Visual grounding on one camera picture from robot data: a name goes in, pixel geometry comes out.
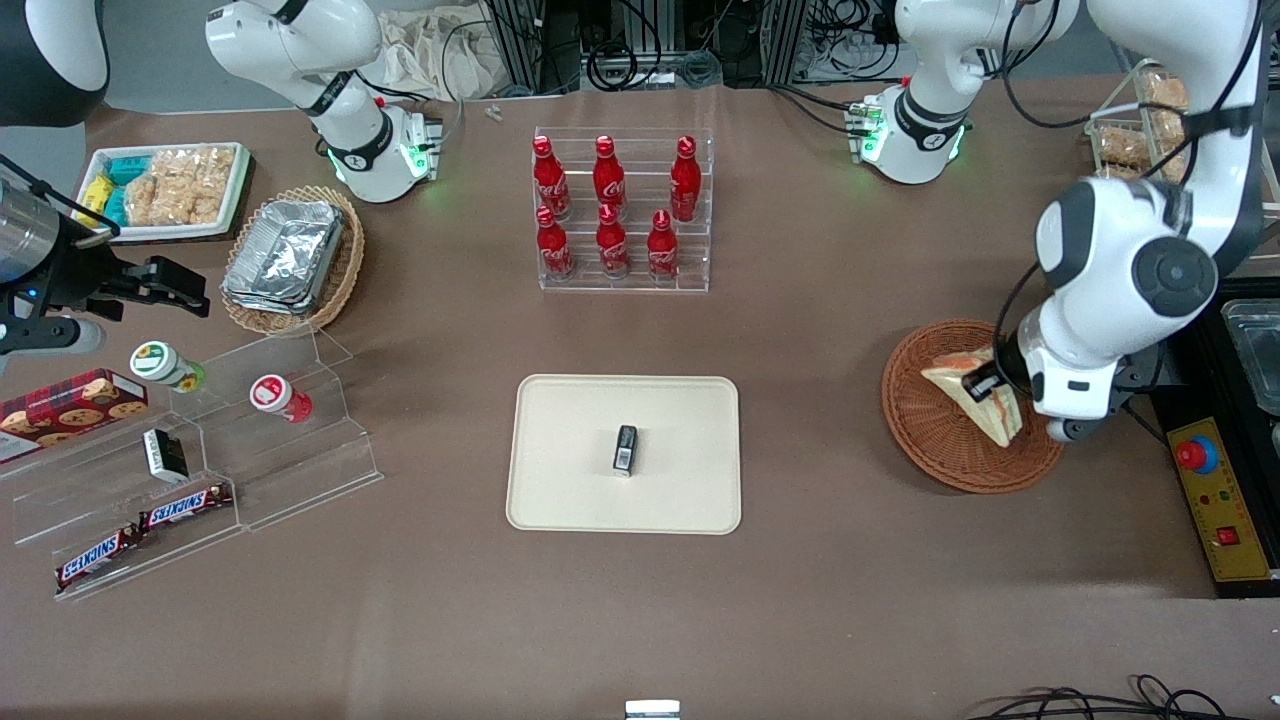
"white plastic tray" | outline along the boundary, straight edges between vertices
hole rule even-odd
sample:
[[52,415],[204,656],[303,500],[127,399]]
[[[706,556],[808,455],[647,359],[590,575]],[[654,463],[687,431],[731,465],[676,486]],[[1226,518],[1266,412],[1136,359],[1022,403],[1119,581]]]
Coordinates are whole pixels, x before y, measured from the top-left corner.
[[88,183],[97,177],[108,160],[115,158],[133,158],[137,155],[155,155],[160,150],[195,150],[206,145],[218,147],[232,147],[236,150],[236,159],[232,161],[232,174],[227,178],[227,190],[223,192],[221,210],[218,213],[218,222],[201,223],[198,225],[140,225],[120,228],[120,236],[111,240],[113,245],[129,245],[134,242],[174,242],[196,237],[221,234],[230,229],[232,220],[239,205],[241,190],[244,187],[244,177],[248,174],[248,149],[239,142],[196,142],[191,145],[137,145],[133,147],[104,147],[95,150],[90,158],[88,170],[81,179],[79,191],[76,193],[78,202],[84,202],[84,192]]
[[[635,471],[613,474],[620,425]],[[742,518],[737,387],[716,377],[530,375],[507,520],[522,530],[723,536]]]

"yellow control panel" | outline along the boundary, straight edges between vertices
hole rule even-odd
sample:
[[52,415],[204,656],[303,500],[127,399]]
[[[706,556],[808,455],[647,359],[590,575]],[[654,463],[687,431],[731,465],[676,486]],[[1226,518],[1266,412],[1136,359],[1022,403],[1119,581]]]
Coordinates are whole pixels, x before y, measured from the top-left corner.
[[1249,510],[1240,500],[1217,424],[1206,418],[1167,437],[1213,579],[1220,583],[1270,579],[1271,568]]

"snickers bar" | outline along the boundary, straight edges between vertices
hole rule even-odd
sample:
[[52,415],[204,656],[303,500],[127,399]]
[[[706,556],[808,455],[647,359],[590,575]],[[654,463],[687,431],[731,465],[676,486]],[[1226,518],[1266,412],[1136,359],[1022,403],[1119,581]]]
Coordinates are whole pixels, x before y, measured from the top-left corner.
[[142,532],[133,523],[129,523],[129,527],[127,528],[115,530],[102,542],[77,555],[69,562],[54,570],[54,574],[58,577],[58,592],[61,593],[69,588],[72,583],[83,579],[104,562],[138,544],[141,541]]
[[210,507],[221,507],[236,502],[232,497],[230,483],[218,483],[195,495],[188,495],[180,500],[161,505],[155,510],[145,510],[138,514],[138,528],[143,533],[151,532],[156,525],[168,525],[204,512]]

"emergency stop button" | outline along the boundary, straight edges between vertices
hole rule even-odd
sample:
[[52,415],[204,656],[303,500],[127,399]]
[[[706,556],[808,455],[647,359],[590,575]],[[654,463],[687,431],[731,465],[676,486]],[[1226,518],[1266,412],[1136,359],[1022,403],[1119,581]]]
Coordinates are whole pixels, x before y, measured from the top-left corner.
[[1192,439],[1178,443],[1174,457],[1179,466],[1198,475],[1207,475],[1217,469],[1217,446],[1204,436],[1193,436]]

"clear acrylic rack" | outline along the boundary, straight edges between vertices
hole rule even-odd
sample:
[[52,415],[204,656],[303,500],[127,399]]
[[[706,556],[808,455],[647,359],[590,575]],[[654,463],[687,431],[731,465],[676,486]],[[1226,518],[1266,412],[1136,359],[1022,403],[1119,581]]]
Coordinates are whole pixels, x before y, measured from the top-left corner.
[[[329,334],[302,325],[201,363],[206,379],[193,393],[151,386],[150,414],[5,469],[0,491],[13,498],[17,544],[47,550],[52,570],[145,510],[220,482],[232,486],[234,505],[156,528],[56,594],[79,600],[381,479],[369,433],[351,418],[334,370],[349,359]],[[250,386],[269,373],[311,397],[306,421],[291,424],[250,405]],[[188,480],[150,475],[142,433],[151,428],[182,442]],[[52,573],[49,583],[52,592]]]
[[[538,282],[544,291],[623,291],[623,292],[707,292],[712,277],[712,197],[716,167],[716,143],[708,129],[682,128],[556,128],[539,127],[534,135],[545,135],[552,141],[556,156],[568,176],[572,211],[561,222],[568,236],[570,251],[577,270],[564,282],[547,275],[541,256],[538,256]],[[604,274],[595,228],[599,224],[599,204],[591,170],[595,168],[595,138],[608,135],[627,182],[627,256],[631,274],[614,281]],[[676,141],[691,135],[698,141],[698,164],[703,170],[701,193],[698,211],[689,223],[672,223],[678,242],[680,273],[675,281],[655,281],[649,277],[646,241],[653,227],[653,214],[659,208],[671,208],[671,165],[676,160]],[[534,210],[541,204],[538,186],[531,179]],[[538,224],[530,215],[530,242]]]

